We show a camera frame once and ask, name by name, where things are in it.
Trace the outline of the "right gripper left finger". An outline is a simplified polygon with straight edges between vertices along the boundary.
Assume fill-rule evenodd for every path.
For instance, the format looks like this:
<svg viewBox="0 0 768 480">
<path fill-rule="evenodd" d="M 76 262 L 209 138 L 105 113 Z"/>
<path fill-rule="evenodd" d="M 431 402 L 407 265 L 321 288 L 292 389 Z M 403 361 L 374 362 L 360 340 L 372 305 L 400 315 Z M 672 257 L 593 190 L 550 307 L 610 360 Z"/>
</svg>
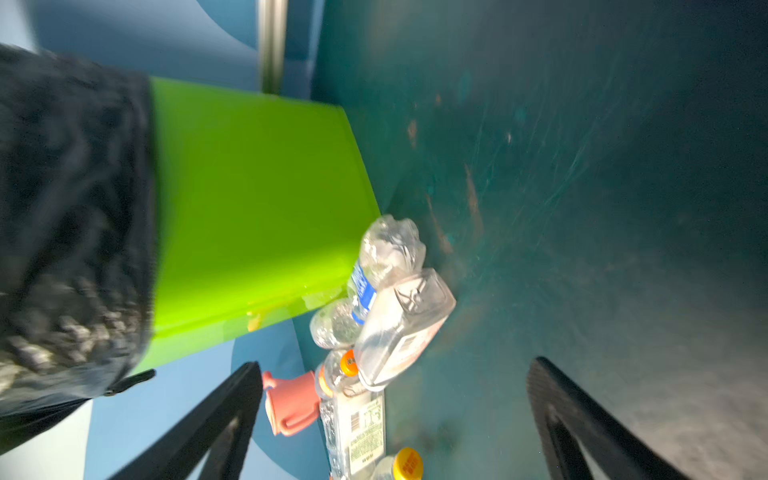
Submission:
<svg viewBox="0 0 768 480">
<path fill-rule="evenodd" d="M 263 396 L 256 362 L 240 366 L 115 479 L 238 479 Z"/>
</svg>

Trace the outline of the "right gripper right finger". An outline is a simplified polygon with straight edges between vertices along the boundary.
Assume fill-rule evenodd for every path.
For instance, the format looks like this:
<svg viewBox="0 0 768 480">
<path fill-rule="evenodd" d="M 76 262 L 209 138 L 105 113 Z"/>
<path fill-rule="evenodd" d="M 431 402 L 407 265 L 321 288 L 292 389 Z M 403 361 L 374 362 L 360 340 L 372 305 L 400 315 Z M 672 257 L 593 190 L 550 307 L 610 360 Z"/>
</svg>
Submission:
<svg viewBox="0 0 768 480">
<path fill-rule="evenodd" d="M 550 477 L 591 479 L 584 457 L 610 479 L 684 479 L 545 357 L 533 360 L 526 389 Z"/>
</svg>

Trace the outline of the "clear bottle grey label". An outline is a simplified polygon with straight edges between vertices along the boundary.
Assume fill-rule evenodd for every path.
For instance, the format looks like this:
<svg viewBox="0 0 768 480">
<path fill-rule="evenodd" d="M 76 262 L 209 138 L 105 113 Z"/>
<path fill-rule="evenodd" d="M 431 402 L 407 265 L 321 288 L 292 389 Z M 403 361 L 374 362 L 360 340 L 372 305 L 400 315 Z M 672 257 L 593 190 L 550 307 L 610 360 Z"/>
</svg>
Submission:
<svg viewBox="0 0 768 480">
<path fill-rule="evenodd" d="M 383 390 L 416 362 L 455 307 L 454 295 L 432 268 L 384 289 L 354 345 L 361 384 Z"/>
</svg>

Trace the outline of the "green bin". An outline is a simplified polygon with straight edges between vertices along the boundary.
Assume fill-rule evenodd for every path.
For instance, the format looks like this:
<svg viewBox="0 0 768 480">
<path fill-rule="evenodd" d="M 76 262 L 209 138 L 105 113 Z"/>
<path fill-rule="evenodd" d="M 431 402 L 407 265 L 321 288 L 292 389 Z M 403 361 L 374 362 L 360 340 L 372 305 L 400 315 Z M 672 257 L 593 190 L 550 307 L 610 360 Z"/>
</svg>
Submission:
<svg viewBox="0 0 768 480">
<path fill-rule="evenodd" d="M 343 296 L 380 214 L 342 108 L 151 87 L 159 247 L 143 371 Z"/>
</svg>

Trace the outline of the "black bin liner bag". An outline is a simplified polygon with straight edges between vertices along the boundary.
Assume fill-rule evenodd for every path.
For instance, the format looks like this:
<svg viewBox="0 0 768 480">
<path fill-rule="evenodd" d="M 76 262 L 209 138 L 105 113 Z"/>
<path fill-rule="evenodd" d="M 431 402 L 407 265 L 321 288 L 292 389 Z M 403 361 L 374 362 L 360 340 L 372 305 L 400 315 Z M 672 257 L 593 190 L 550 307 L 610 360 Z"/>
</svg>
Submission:
<svg viewBox="0 0 768 480">
<path fill-rule="evenodd" d="M 146 75 L 1 49 L 1 449 L 124 383 L 153 330 Z"/>
</svg>

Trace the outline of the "pink watering can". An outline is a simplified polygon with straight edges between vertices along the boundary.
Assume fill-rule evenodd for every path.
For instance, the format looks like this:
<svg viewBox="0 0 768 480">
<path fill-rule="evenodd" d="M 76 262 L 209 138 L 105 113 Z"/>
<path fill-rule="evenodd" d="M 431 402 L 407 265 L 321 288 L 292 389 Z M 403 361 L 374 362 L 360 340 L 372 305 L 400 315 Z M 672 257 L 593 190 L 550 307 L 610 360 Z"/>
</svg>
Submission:
<svg viewBox="0 0 768 480">
<path fill-rule="evenodd" d="M 262 385 L 266 415 L 275 436 L 296 435 L 317 420 L 321 399 L 315 390 L 313 372 L 290 380 L 264 372 Z"/>
</svg>

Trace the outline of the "orange label bottle orange cap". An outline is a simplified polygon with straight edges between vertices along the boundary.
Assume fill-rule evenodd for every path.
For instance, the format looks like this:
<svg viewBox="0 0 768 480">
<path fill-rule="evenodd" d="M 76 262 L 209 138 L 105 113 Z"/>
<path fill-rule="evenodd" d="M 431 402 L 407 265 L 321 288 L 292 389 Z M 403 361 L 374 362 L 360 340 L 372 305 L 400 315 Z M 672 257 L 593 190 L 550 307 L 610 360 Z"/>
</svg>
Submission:
<svg viewBox="0 0 768 480">
<path fill-rule="evenodd" d="M 353 349 L 330 351 L 318 365 L 314 376 L 315 389 L 321 400 L 339 395 L 352 398 L 366 390 L 359 379 Z"/>
</svg>

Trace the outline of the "flat clear bottle white label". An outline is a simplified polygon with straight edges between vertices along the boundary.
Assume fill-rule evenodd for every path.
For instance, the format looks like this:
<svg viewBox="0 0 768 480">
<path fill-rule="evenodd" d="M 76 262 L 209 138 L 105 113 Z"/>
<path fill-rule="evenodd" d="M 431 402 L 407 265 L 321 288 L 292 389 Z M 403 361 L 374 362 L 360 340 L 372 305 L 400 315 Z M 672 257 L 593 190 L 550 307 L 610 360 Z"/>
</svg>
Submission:
<svg viewBox="0 0 768 480">
<path fill-rule="evenodd" d="M 319 406 L 331 479 L 370 479 L 384 457 L 386 417 L 384 392 L 342 395 Z"/>
</svg>

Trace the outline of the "clear bottle orange label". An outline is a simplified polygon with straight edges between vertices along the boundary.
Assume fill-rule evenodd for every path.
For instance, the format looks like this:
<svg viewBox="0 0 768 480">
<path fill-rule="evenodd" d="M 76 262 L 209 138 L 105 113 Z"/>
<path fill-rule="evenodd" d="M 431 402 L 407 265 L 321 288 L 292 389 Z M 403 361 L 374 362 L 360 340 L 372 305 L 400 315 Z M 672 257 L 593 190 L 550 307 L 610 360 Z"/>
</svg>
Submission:
<svg viewBox="0 0 768 480">
<path fill-rule="evenodd" d="M 406 447 L 397 454 L 383 457 L 377 462 L 371 480 L 422 480 L 424 463 L 421 455 Z"/>
</svg>

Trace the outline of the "clear bottle blue label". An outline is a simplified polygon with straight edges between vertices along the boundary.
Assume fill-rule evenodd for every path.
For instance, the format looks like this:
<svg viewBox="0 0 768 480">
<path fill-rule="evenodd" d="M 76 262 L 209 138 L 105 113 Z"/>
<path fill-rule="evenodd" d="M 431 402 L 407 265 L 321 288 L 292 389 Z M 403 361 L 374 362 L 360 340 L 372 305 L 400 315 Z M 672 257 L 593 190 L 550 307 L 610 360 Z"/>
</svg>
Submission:
<svg viewBox="0 0 768 480">
<path fill-rule="evenodd" d="M 347 282 L 347 296 L 318 310 L 310 321 L 314 343 L 322 349 L 352 346 L 378 294 L 420 271 L 426 258 L 416 223 L 384 215 L 366 230 Z"/>
</svg>

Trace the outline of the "right aluminium post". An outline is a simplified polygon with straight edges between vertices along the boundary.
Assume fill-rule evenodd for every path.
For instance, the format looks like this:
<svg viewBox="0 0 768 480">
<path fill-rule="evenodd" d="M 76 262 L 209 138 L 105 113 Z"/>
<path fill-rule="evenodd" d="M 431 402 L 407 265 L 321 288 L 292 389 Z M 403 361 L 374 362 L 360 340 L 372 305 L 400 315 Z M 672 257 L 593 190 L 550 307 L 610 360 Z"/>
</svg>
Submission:
<svg viewBox="0 0 768 480">
<path fill-rule="evenodd" d="M 261 90 L 278 95 L 284 74 L 288 0 L 258 0 L 257 34 Z"/>
</svg>

